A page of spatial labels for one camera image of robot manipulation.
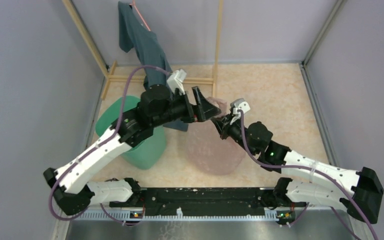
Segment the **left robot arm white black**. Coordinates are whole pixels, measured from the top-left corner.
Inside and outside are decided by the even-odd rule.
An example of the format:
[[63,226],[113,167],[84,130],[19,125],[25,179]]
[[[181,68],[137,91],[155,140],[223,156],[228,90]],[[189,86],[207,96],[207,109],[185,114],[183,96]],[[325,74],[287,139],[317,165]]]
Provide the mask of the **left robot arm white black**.
[[48,209],[56,203],[64,220],[73,220],[89,206],[110,202],[134,207],[140,202],[140,186],[132,178],[93,182],[91,178],[119,155],[130,151],[154,134],[154,129],[180,120],[184,123],[205,122],[221,113],[201,93],[192,89],[196,103],[191,104],[186,93],[175,90],[174,96],[165,85],[153,85],[140,96],[135,108],[121,111],[119,117],[99,140],[68,164],[57,169],[48,168],[43,176],[51,188]]

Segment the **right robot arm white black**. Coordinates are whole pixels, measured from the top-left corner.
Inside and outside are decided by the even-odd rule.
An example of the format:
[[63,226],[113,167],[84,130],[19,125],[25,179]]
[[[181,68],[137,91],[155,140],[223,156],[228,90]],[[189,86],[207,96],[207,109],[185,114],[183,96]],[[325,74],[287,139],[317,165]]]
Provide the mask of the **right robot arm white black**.
[[384,188],[375,170],[352,170],[322,163],[272,140],[273,133],[260,121],[248,127],[244,118],[213,118],[221,139],[231,138],[261,168],[283,174],[274,189],[279,206],[307,202],[346,211],[361,222],[379,220]]

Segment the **green plastic trash bin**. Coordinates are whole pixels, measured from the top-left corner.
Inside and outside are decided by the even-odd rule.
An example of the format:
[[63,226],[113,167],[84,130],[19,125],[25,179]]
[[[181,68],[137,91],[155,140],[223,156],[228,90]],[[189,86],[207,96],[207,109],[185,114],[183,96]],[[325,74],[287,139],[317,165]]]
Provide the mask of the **green plastic trash bin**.
[[[95,124],[95,133],[100,137],[106,129],[117,121],[120,112],[122,98],[113,102],[98,118]],[[162,157],[167,147],[167,140],[162,126],[153,130],[153,136],[142,141],[136,147],[121,154],[121,157],[131,165],[141,169],[148,170],[153,167]]]

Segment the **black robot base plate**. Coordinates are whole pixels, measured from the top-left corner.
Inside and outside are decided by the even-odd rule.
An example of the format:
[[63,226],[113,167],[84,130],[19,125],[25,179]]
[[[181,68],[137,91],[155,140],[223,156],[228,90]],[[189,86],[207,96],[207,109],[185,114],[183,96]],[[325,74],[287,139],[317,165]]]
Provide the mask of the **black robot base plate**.
[[110,208],[138,208],[145,216],[186,217],[262,216],[266,210],[290,209],[290,201],[276,198],[273,189],[260,187],[148,187],[135,191],[126,202],[112,201]]

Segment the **pink plastic trash bag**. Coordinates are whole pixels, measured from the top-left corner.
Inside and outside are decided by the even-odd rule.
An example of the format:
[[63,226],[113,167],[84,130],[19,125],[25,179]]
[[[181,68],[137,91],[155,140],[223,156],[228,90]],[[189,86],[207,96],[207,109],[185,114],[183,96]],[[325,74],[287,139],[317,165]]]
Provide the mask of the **pink plastic trash bag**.
[[204,173],[231,174],[245,157],[232,138],[220,138],[210,120],[190,124],[186,133],[186,159]]

